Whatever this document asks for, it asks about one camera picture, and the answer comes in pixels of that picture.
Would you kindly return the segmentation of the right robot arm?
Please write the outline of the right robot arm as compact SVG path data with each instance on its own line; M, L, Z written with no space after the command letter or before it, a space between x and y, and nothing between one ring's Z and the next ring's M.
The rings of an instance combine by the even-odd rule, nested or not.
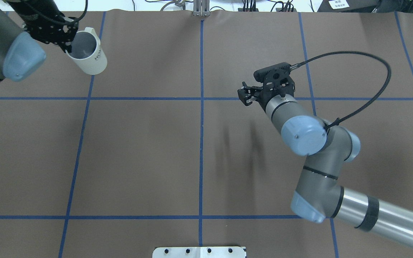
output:
M359 137L342 126L325 129L325 119L309 113L291 94L280 92L287 86L243 83L237 93L246 106L258 102L283 142L295 154L305 156L292 211L314 223L339 219L413 248L413 211L337 183L343 164L360 152Z

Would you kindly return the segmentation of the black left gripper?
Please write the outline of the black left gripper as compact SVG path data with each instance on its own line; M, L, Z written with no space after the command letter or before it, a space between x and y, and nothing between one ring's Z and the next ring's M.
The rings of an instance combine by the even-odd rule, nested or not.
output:
M11 7L24 21L23 28L29 33L38 32L64 32L64 14L60 12L53 0L12 0ZM59 40L59 47L64 53L72 52L74 38Z

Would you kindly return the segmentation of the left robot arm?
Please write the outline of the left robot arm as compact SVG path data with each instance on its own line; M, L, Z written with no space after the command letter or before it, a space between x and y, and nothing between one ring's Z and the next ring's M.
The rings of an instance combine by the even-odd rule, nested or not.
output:
M19 27L0 9L0 82L24 80L46 60L40 43L59 46L64 53L71 52L77 33L78 18L62 13L53 0L8 0L8 5L24 21Z

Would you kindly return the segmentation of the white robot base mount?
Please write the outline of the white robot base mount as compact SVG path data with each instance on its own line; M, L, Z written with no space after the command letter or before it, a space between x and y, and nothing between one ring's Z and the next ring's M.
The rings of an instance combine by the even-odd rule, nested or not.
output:
M219 247L166 247L156 248L153 258L246 258L246 248L240 246Z

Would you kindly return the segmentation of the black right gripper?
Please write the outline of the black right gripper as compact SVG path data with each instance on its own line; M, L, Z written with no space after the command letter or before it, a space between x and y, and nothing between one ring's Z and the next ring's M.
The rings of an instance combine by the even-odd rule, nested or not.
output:
M242 89L244 91L238 91L239 100L245 105L249 106L254 101L257 101L260 107L265 110L267 104L273 98L273 85L264 84L258 86L249 86L246 82L242 82Z

